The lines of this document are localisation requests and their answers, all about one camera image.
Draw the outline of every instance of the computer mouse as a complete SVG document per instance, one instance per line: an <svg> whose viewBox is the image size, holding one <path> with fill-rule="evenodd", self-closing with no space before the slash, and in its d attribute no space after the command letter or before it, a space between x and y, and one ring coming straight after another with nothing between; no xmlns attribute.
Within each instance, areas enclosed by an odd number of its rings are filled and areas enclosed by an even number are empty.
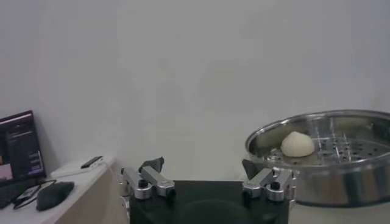
<svg viewBox="0 0 390 224"><path fill-rule="evenodd" d="M74 182L60 182L42 189L37 196L37 210L44 211L63 202L74 188Z"/></svg>

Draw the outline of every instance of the steamed bun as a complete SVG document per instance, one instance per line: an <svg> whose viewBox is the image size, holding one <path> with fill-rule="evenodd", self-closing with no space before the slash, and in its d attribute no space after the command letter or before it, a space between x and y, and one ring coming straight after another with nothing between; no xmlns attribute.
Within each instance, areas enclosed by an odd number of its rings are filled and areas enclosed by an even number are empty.
<svg viewBox="0 0 390 224"><path fill-rule="evenodd" d="M313 140L299 132L291 132L282 142L282 153L290 157L302 157L314 152Z"/></svg>

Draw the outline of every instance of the white desk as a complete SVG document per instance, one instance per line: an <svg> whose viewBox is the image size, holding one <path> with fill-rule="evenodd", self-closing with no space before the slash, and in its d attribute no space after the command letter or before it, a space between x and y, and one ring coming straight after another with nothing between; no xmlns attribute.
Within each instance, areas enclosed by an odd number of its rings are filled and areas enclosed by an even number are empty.
<svg viewBox="0 0 390 224"><path fill-rule="evenodd" d="M107 171L107 165L111 166L114 163L113 157L105 156L104 158L107 164L101 164L90 172L80 173L77 175L57 179L57 182L74 182L74 189L69 194L68 198L58 206L43 212L38 212L35 209L35 207L37 206L37 202L33 202L26 207L23 207L18 210L13 210L13 205L8 205L8 207L4 208L3 210L0 210L0 223L55 223Z"/></svg>

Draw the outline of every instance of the white backdrop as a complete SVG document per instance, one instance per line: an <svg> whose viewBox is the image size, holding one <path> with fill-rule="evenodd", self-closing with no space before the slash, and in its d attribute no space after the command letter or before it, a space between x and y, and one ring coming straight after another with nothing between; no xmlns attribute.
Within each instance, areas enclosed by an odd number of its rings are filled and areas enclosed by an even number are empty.
<svg viewBox="0 0 390 224"><path fill-rule="evenodd" d="M237 179L258 127L390 111L389 24L387 0L5 0L0 116L36 112L49 170L114 153Z"/></svg>

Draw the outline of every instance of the stainless steel steamer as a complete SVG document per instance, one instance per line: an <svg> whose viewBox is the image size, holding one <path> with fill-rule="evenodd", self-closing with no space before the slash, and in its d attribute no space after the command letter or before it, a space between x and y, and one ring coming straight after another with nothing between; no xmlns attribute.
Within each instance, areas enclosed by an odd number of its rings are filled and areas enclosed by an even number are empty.
<svg viewBox="0 0 390 224"><path fill-rule="evenodd" d="M280 146L292 131L311 136L316 151L284 156ZM300 204L350 208L390 199L388 113L338 110L290 117L252 133L246 149L259 166L295 173Z"/></svg>

